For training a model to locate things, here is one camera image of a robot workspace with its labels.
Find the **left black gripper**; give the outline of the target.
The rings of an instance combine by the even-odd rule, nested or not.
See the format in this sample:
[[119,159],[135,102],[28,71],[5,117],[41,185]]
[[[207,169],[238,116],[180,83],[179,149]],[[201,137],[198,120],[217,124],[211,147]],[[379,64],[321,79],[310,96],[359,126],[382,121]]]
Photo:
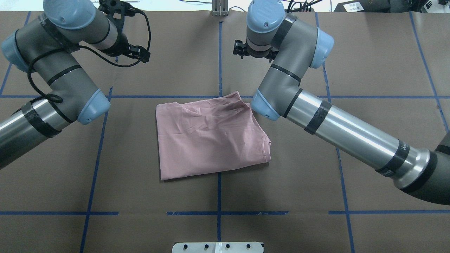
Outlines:
[[[100,0],[98,9],[103,12],[108,19],[109,27],[107,35],[98,42],[98,50],[110,57],[126,56],[136,59],[137,63],[146,64],[150,58],[151,30],[146,14],[130,3],[120,0]],[[123,32],[125,17],[133,17],[137,13],[144,16],[148,29],[147,48],[140,45],[132,45]]]

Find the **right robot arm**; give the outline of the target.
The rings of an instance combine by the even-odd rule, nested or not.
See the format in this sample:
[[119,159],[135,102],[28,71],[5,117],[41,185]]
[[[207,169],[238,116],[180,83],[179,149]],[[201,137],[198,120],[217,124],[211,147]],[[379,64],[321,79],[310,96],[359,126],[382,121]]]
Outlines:
[[449,205],[449,134],[437,148],[417,149],[300,87],[308,68],[319,68],[334,39],[284,10],[280,0],[253,0],[246,14],[246,42],[233,54],[272,62],[251,101],[270,120],[284,117],[392,179],[417,199]]

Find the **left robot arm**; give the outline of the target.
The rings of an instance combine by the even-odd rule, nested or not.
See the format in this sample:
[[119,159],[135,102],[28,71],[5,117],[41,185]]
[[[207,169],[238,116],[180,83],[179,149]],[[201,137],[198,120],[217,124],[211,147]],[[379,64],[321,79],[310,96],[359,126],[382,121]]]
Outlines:
[[43,13],[1,45],[5,58],[27,74],[38,97],[1,123],[1,168],[73,122],[87,125],[110,109],[110,101],[72,56],[91,45],[92,53],[126,56],[146,63],[150,46],[132,45],[123,32],[125,16],[141,9],[120,0],[45,0]]

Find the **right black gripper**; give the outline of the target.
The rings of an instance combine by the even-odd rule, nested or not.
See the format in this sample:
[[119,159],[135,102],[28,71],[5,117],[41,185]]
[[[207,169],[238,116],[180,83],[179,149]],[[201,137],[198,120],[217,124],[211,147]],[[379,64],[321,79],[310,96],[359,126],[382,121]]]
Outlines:
[[235,40],[234,47],[233,47],[233,54],[237,56],[241,56],[241,59],[243,59],[246,56],[251,56],[257,59],[268,59],[269,63],[271,63],[276,56],[278,55],[278,50],[273,50],[272,48],[269,48],[268,50],[264,51],[257,51],[252,49],[247,43],[244,43],[241,40]]

